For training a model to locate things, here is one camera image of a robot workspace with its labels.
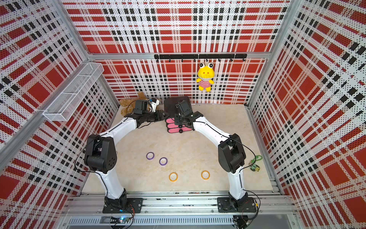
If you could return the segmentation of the orange tape roll left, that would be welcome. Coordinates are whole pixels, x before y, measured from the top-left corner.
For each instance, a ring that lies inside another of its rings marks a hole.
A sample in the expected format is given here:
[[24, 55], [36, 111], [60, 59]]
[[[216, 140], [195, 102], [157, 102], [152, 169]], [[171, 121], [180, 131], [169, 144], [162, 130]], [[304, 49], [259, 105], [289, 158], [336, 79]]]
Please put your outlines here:
[[169, 174], [169, 180], [171, 182], [176, 182], [178, 180], [178, 174], [176, 172], [172, 172]]

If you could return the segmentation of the aluminium mounting rail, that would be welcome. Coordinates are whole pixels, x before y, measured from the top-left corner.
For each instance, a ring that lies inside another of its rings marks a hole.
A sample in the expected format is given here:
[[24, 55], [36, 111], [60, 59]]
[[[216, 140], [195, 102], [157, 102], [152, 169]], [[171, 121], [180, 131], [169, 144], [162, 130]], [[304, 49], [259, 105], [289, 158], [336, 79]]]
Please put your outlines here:
[[[220, 213], [217, 198], [226, 198], [225, 191], [212, 192], [130, 192], [128, 198], [143, 198], [143, 205], [137, 216], [164, 215], [219, 215], [219, 214], [248, 214], [229, 212]], [[297, 214], [291, 197], [273, 192], [257, 192], [251, 194], [256, 202], [259, 215], [292, 215]]]

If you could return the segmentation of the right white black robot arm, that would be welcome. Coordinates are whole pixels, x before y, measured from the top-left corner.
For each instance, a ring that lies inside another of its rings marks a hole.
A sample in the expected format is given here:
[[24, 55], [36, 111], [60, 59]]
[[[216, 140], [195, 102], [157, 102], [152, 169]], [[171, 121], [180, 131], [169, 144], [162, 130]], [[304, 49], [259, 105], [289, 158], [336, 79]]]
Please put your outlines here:
[[227, 172], [229, 180], [229, 197], [239, 202], [247, 199], [243, 171], [246, 153], [241, 138], [237, 134], [228, 134], [210, 123], [200, 112], [186, 116], [176, 114], [175, 122], [191, 128], [208, 138], [218, 149], [218, 162]]

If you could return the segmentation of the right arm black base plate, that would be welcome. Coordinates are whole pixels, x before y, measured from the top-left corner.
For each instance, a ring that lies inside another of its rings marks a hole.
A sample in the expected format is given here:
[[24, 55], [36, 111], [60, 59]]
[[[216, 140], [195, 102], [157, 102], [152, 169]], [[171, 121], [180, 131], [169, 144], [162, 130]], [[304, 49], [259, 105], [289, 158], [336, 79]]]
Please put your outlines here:
[[236, 200], [232, 196], [229, 196], [227, 198], [217, 198], [217, 206], [220, 213], [256, 213], [257, 211], [254, 198], [248, 197], [247, 194], [245, 194], [239, 200]]

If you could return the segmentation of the purple tape roll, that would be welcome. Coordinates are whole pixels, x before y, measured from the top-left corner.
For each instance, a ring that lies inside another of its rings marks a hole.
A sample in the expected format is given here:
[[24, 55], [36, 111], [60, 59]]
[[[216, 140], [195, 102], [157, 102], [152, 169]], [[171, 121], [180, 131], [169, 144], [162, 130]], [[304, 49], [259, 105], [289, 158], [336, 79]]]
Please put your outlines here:
[[161, 166], [166, 166], [166, 165], [167, 165], [167, 163], [168, 163], [168, 159], [167, 159], [166, 157], [161, 157], [161, 158], [159, 159], [159, 164], [160, 164]]
[[155, 154], [154, 154], [154, 152], [149, 152], [149, 153], [147, 153], [147, 154], [146, 154], [146, 158], [147, 158], [148, 160], [153, 160], [153, 159], [155, 158]]

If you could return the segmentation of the orange tape roll right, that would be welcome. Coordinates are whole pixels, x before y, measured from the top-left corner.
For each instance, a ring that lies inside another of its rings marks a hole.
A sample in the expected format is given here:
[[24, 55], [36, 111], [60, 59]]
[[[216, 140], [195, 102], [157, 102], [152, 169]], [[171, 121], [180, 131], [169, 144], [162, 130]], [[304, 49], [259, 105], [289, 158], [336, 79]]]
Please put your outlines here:
[[204, 170], [201, 172], [201, 178], [203, 180], [208, 180], [210, 178], [210, 172], [207, 170]]

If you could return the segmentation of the brown teddy bear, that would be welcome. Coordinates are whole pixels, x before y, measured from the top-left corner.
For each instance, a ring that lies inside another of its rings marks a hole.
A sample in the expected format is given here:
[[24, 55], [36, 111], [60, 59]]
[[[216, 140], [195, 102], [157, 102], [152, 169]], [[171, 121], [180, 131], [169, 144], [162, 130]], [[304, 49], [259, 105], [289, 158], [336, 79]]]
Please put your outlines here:
[[125, 116], [129, 113], [133, 112], [133, 109], [135, 108], [135, 104], [137, 100], [147, 100], [146, 95], [144, 94], [144, 92], [139, 91], [137, 98], [133, 98], [133, 99], [121, 99], [119, 101], [120, 106], [121, 106], [121, 115]]

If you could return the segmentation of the black drawer cabinet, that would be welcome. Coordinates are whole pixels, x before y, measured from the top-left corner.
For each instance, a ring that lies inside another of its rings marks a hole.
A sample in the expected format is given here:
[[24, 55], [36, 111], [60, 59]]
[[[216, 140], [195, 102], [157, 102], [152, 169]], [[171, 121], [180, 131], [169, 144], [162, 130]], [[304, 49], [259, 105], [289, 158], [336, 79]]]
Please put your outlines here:
[[170, 134], [194, 131], [190, 117], [193, 109], [189, 97], [170, 97], [164, 101], [164, 111], [168, 114], [165, 119], [167, 131]]

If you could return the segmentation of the black hook rail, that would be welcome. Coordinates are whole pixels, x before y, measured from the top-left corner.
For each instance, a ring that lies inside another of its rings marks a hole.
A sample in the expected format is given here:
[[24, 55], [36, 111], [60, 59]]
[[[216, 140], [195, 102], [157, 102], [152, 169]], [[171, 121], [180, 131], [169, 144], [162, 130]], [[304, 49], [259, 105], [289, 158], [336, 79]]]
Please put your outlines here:
[[246, 53], [233, 53], [233, 54], [155, 54], [155, 60], [189, 60], [189, 59], [246, 59], [248, 54]]

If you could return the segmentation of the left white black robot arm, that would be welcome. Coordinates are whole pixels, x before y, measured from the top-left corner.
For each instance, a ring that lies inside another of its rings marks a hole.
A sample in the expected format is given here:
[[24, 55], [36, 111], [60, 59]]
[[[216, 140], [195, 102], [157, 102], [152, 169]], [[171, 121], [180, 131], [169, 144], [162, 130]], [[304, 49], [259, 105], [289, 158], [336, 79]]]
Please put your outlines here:
[[97, 175], [105, 189], [107, 198], [119, 199], [125, 192], [115, 169], [117, 163], [116, 144], [143, 123], [163, 121], [168, 116], [169, 114], [163, 110], [143, 114], [128, 114], [111, 129], [88, 137], [84, 164], [92, 173]]

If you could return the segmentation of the black connector box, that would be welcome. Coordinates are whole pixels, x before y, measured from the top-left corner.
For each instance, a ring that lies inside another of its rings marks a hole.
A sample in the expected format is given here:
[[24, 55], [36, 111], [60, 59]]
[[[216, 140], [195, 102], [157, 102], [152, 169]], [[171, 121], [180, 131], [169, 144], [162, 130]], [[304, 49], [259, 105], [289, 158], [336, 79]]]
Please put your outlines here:
[[233, 216], [233, 223], [235, 229], [246, 229], [250, 224], [249, 220], [241, 216]]

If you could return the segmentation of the green circuit board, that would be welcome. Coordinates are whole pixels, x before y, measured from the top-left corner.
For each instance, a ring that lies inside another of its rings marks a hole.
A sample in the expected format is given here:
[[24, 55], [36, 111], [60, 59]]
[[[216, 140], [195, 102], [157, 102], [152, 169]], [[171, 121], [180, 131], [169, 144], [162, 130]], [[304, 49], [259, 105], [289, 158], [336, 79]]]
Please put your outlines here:
[[131, 218], [130, 217], [111, 217], [111, 224], [126, 224]]

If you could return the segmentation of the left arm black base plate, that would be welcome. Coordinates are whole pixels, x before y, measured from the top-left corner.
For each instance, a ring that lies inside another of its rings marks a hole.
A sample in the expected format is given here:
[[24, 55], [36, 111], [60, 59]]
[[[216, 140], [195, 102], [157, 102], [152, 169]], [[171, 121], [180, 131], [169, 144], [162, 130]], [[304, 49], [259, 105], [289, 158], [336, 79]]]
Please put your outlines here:
[[103, 213], [140, 213], [142, 205], [143, 198], [127, 198], [125, 194], [118, 199], [105, 197]]

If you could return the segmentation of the orange tape roll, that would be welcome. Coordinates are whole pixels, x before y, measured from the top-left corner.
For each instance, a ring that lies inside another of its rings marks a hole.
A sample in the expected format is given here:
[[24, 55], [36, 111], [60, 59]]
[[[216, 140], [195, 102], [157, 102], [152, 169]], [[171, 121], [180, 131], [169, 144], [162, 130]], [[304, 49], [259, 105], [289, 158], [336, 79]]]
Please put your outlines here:
[[210, 172], [207, 170], [204, 170], [201, 172], [201, 178], [203, 180], [208, 180], [210, 178]]
[[172, 172], [169, 174], [169, 180], [171, 182], [176, 182], [178, 180], [178, 174], [176, 172]]

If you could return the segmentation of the yellow frog plush toy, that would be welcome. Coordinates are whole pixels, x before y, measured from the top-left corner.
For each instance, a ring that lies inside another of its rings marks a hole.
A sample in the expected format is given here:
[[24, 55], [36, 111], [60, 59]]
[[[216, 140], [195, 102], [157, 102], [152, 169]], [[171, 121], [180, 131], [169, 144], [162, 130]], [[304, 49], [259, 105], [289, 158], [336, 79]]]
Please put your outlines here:
[[206, 91], [211, 92], [212, 85], [214, 84], [213, 78], [214, 78], [214, 64], [213, 63], [200, 63], [199, 64], [199, 70], [197, 73], [197, 80], [198, 87], [200, 91]]

